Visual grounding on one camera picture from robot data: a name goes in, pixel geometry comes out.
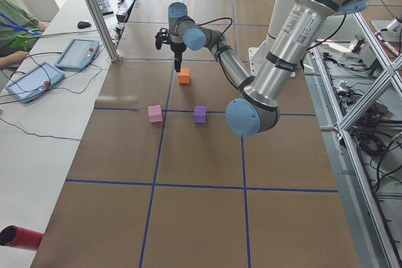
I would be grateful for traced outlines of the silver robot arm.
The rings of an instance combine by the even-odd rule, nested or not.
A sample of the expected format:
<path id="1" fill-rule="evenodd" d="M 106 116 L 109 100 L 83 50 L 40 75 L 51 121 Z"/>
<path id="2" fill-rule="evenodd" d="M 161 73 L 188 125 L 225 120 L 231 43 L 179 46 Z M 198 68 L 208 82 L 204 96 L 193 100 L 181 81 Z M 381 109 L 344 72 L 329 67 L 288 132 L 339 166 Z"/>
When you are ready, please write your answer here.
<path id="1" fill-rule="evenodd" d="M 278 97 L 326 19 L 363 11 L 368 2 L 276 0 L 266 41 L 259 48 L 262 65 L 255 75 L 246 70 L 221 32 L 197 25 L 181 2 L 168 7 L 167 43 L 175 54 L 176 69 L 180 68 L 186 49 L 207 48 L 211 52 L 228 81 L 240 92 L 240 97 L 225 110 L 227 124 L 238 136 L 253 136 L 278 123 Z"/>

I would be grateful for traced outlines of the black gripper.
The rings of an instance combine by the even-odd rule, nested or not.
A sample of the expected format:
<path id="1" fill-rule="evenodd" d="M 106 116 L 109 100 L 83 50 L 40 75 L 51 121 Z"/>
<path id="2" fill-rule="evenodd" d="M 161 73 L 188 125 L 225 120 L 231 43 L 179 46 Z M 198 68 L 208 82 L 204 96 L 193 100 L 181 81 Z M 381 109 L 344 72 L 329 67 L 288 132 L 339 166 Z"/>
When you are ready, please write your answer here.
<path id="1" fill-rule="evenodd" d="M 174 68 L 176 72 L 181 71 L 181 64 L 182 64 L 182 54 L 186 50 L 186 45 L 184 43 L 170 43 L 170 49 L 174 52 Z"/>

